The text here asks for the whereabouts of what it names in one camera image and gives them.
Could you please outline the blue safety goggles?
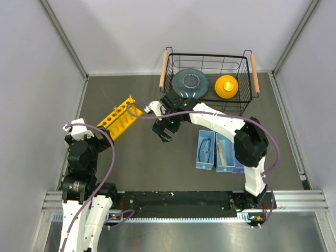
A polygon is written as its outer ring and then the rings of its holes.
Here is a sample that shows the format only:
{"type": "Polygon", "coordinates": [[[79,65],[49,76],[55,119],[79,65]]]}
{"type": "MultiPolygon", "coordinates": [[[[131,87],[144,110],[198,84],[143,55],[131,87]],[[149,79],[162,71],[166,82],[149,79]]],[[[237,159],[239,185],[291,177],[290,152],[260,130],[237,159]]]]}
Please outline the blue safety goggles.
{"type": "Polygon", "coordinates": [[[211,155],[211,138],[204,138],[198,148],[198,161],[209,163],[211,155]]]}

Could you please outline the wooden test tube holder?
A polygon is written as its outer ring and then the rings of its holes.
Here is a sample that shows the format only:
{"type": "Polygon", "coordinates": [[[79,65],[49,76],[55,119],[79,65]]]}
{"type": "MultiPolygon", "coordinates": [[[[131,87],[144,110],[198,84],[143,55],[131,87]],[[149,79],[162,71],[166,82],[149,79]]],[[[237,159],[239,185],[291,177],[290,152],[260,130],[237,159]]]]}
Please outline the wooden test tube holder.
{"type": "Polygon", "coordinates": [[[219,152],[219,157],[220,157],[220,160],[221,160],[221,164],[222,164],[222,166],[225,166],[225,165],[226,165],[226,163],[225,163],[225,158],[224,158],[224,155],[223,155],[222,145],[221,145],[219,139],[217,139],[217,148],[218,148],[218,152],[219,152]]]}

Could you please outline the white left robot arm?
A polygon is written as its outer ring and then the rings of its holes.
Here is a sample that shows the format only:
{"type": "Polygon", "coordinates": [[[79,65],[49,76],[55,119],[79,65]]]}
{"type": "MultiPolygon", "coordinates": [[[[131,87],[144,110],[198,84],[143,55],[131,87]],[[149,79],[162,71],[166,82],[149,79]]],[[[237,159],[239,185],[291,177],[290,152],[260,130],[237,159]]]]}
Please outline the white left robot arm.
{"type": "Polygon", "coordinates": [[[98,241],[110,208],[119,196],[114,184],[97,183],[98,155],[115,150],[113,139],[103,127],[75,119],[63,129],[68,132],[68,167],[62,182],[63,221],[59,251],[97,251],[98,241]]]}

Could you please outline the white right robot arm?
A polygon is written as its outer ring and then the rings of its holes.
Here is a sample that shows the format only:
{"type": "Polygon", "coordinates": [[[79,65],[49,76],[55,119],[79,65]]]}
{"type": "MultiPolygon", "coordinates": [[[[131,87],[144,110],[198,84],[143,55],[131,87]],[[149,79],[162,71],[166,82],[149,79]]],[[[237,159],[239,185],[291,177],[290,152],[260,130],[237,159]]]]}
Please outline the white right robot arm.
{"type": "Polygon", "coordinates": [[[160,101],[150,102],[145,110],[157,116],[152,130],[164,142],[171,141],[164,131],[175,133],[182,122],[206,127],[229,139],[245,173],[244,199],[235,198],[235,207],[256,208],[264,202],[267,191],[264,166],[269,141],[256,118],[230,117],[194,97],[181,98],[174,91],[160,101]]]}

